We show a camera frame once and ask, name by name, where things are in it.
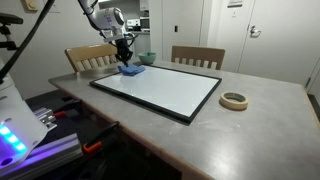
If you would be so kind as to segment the white robot base blue light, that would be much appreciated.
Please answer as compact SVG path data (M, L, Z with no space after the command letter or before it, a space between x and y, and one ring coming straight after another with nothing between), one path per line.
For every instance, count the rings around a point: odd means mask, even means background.
M0 85L0 175L21 164L47 132L7 73Z

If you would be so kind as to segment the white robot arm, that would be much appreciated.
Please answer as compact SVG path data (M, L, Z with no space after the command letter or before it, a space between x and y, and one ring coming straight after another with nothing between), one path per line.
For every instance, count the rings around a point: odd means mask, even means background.
M96 8L98 0L78 0L78 2L90 25L99 32L105 43L116 47L115 57L127 66L133 55L127 38L134 35L126 31L122 11L117 7Z

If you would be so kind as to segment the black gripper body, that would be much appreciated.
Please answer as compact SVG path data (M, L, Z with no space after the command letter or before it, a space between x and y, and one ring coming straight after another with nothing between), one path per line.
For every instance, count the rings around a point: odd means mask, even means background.
M117 54L116 58L119 61L127 62L131 59L133 52L129 49L126 39L116 40Z

